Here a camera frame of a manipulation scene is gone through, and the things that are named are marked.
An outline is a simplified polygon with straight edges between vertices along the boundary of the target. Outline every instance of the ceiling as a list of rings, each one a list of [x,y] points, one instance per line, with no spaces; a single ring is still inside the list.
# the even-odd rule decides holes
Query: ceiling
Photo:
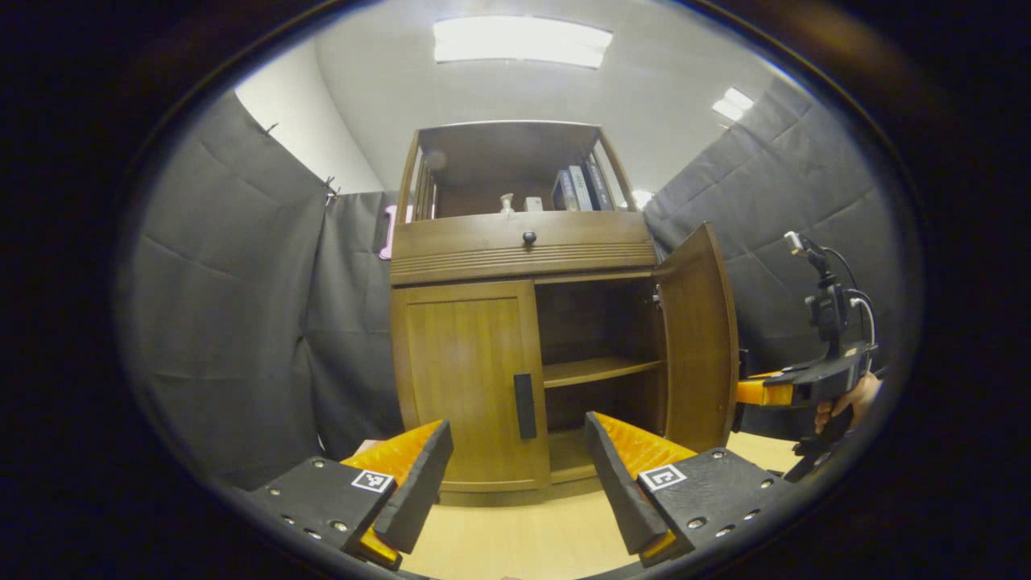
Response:
[[[516,14],[613,33],[597,70],[541,62],[436,64],[435,21]],[[730,121],[711,110],[729,87],[757,98],[774,72],[683,6],[647,0],[385,0],[315,39],[340,115],[384,186],[396,190],[412,132],[500,118],[601,125],[634,189],[656,191]]]

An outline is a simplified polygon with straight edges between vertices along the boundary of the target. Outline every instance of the light wooden floor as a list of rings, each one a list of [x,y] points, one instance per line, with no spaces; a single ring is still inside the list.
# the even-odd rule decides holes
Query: light wooden floor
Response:
[[[796,463],[794,443],[731,434],[727,448],[767,470]],[[602,491],[534,506],[434,506],[401,568],[442,580],[569,580],[632,564]]]

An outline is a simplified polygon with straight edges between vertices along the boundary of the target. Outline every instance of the fluorescent light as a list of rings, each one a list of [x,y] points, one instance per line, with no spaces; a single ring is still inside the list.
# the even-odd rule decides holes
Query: fluorescent light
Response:
[[[712,110],[719,112],[720,114],[730,118],[731,121],[737,121],[744,114],[744,111],[740,108],[730,104],[728,101],[716,101],[712,104]]]
[[[723,100],[728,101],[741,110],[747,110],[756,102],[733,87],[727,89],[727,92],[723,95]]]
[[[637,205],[638,209],[643,209],[647,205],[647,202],[652,201],[652,198],[655,197],[654,193],[642,189],[635,189],[630,192],[630,195],[634,197],[634,205]]]
[[[471,16],[433,25],[437,62],[520,59],[601,66],[612,33],[532,16]]]

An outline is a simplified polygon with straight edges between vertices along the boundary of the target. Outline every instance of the door handle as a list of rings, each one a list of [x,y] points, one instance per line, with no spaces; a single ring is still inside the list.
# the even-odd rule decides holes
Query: door handle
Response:
[[[537,439],[537,420],[533,412],[533,381],[529,373],[512,376],[516,382],[516,414],[520,439]]]

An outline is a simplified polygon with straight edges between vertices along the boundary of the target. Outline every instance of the bookshelf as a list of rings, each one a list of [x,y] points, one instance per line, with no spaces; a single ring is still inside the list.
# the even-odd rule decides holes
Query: bookshelf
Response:
[[[558,172],[586,163],[603,168],[598,179],[625,206],[556,209]],[[452,421],[441,490],[595,477],[589,411],[693,449],[726,442],[737,338],[716,237],[703,225],[657,268],[630,191],[598,126],[414,133],[399,198],[412,217],[394,233],[391,335],[405,428]],[[506,193],[510,213],[499,212]],[[541,197],[542,210],[524,210],[527,196]],[[517,393],[531,405],[517,405]]]

